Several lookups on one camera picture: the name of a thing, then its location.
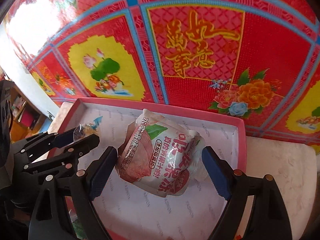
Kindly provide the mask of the clear blue-edged candy packet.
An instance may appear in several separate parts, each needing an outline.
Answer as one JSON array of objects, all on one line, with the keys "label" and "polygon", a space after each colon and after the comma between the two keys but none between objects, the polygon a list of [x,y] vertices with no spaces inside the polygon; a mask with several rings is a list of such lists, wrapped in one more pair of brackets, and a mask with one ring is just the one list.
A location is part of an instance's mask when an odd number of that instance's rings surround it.
[{"label": "clear blue-edged candy packet", "polygon": [[73,132],[73,140],[78,141],[92,134],[100,135],[100,124],[102,123],[102,116],[95,118],[92,122],[79,124]]}]

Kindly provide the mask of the pink jelly drink pouch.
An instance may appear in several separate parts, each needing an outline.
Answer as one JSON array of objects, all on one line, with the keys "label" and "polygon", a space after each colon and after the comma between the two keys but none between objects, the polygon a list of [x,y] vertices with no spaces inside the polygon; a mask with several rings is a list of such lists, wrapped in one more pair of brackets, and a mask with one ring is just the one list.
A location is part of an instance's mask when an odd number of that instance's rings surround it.
[{"label": "pink jelly drink pouch", "polygon": [[121,179],[151,194],[180,196],[189,180],[208,178],[201,157],[204,147],[197,131],[144,109],[127,128],[116,169]]}]

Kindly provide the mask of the wooden shelf cabinet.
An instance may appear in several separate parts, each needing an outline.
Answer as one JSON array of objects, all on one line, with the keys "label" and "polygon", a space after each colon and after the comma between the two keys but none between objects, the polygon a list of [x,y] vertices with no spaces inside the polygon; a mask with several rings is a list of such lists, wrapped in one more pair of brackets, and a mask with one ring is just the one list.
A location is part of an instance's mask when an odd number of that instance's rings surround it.
[{"label": "wooden shelf cabinet", "polygon": [[39,133],[47,117],[14,84],[10,89],[10,103],[13,123],[10,131],[11,142],[31,137]]}]

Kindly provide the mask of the pink shallow cardboard box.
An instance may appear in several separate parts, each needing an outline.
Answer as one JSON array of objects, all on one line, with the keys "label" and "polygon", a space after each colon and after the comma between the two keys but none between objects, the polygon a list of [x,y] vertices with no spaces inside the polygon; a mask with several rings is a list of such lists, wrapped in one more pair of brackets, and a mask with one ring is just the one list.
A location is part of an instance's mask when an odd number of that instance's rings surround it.
[{"label": "pink shallow cardboard box", "polygon": [[244,123],[220,114],[153,103],[78,99],[60,132],[95,126],[99,146],[80,158],[86,169],[108,147],[133,147],[129,179],[112,171],[93,205],[113,239],[207,239],[226,205],[203,165],[210,146],[233,168],[246,168]]}]

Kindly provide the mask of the red floral wall poster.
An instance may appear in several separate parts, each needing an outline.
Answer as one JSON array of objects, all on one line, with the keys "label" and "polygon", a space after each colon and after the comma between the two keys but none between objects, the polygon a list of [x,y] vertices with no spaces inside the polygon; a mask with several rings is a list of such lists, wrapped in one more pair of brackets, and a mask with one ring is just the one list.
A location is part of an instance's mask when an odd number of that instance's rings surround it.
[{"label": "red floral wall poster", "polygon": [[14,0],[2,27],[56,105],[200,109],[319,151],[319,17],[307,0]]}]

